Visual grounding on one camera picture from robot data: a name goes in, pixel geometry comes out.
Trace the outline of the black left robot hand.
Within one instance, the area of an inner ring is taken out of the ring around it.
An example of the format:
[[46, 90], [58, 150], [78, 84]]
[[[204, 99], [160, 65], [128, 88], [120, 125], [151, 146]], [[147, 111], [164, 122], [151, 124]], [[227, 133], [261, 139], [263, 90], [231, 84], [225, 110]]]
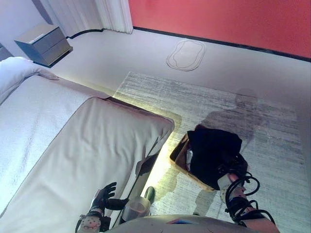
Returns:
[[115, 190], [116, 190], [116, 182], [110, 183], [101, 189], [96, 195], [92, 208], [98, 208], [104, 211], [108, 210], [122, 210], [125, 205], [128, 203], [129, 199], [114, 199]]

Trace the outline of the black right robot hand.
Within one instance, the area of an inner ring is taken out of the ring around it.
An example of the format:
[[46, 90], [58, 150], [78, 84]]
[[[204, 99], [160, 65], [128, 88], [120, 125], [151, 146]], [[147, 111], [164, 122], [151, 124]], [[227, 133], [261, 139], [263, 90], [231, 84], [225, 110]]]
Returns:
[[236, 174], [242, 177], [246, 174], [248, 163], [240, 154], [233, 157], [222, 158], [220, 164], [216, 168], [216, 174], [221, 177], [227, 173]]

